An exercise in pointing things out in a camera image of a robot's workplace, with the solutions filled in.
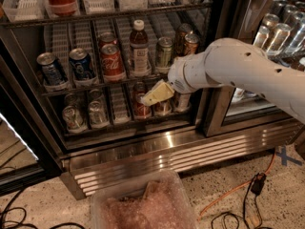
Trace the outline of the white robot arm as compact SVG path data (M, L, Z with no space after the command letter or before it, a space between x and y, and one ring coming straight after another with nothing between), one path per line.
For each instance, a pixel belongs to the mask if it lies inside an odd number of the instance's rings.
M151 106L175 93L233 86L258 94L305 123L305 72L278 65L260 48L237 39L217 39L204 52L176 58L167 77L140 102Z

